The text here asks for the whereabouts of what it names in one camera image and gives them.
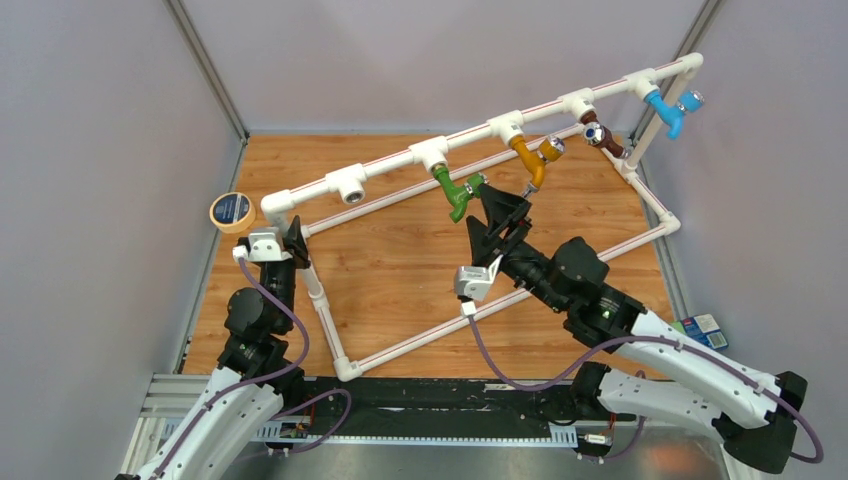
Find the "green water faucet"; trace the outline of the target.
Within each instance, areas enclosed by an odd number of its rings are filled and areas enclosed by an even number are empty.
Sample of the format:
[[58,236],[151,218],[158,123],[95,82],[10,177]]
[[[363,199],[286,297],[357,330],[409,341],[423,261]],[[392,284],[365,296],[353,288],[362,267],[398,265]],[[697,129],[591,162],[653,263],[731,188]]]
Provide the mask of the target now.
[[470,201],[480,197],[480,187],[488,184],[487,176],[478,172],[471,175],[462,185],[457,185],[451,179],[450,171],[444,164],[434,166],[431,169],[431,176],[438,182],[452,207],[449,218],[453,223],[458,223],[465,216]]

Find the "white PVC pipe frame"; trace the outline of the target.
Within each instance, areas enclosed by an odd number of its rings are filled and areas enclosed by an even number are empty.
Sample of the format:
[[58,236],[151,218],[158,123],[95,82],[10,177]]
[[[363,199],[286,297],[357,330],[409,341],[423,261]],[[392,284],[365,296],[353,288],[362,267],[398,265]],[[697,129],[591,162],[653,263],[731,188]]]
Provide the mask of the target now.
[[[528,193],[539,191],[547,165],[560,158],[564,139],[582,135],[602,152],[620,177],[630,185],[657,216],[658,224],[648,231],[601,253],[610,260],[680,229],[675,214],[650,190],[636,170],[647,147],[662,126],[676,139],[684,118],[703,104],[701,95],[688,90],[688,83],[704,63],[698,52],[689,53],[665,65],[627,74],[600,86],[583,88],[555,100],[513,110],[486,122],[447,136],[437,136],[372,160],[356,163],[325,174],[322,178],[293,189],[270,193],[260,201],[266,220],[278,228],[288,227],[289,214],[311,199],[337,194],[349,210],[327,217],[305,229],[317,234],[366,214],[387,208],[424,192],[440,189],[451,207],[450,218],[458,221],[484,183],[483,171],[513,158],[521,160],[530,175]],[[631,93],[652,110],[652,118],[633,150],[614,142],[612,134],[597,118],[596,102],[613,95]],[[381,197],[365,199],[365,183],[408,165],[422,165],[427,181]]]

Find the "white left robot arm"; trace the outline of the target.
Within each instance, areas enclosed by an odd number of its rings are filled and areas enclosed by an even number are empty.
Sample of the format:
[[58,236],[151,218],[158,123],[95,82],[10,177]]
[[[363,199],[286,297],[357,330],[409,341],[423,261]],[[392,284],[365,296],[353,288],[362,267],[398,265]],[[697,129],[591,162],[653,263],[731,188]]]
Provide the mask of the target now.
[[305,329],[294,313],[296,273],[310,265],[300,220],[241,238],[234,257],[244,273],[254,264],[259,275],[231,295],[229,337],[215,370],[136,479],[219,479],[275,413],[293,414],[304,405],[302,361],[286,359],[282,338]]

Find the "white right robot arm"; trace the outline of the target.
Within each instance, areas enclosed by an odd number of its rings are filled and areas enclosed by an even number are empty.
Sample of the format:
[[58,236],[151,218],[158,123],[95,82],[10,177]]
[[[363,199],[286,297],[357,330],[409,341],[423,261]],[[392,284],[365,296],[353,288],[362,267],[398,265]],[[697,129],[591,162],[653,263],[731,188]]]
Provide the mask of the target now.
[[487,184],[476,194],[484,215],[466,220],[472,262],[454,280],[465,320],[477,322],[477,303],[505,275],[563,314],[565,330],[586,347],[564,372],[578,415],[592,419],[605,411],[656,419],[718,442],[750,468],[784,471],[796,455],[797,433],[812,432],[801,412],[805,378],[747,367],[675,329],[609,285],[608,265],[580,237],[552,255],[535,249],[526,240],[526,198]]

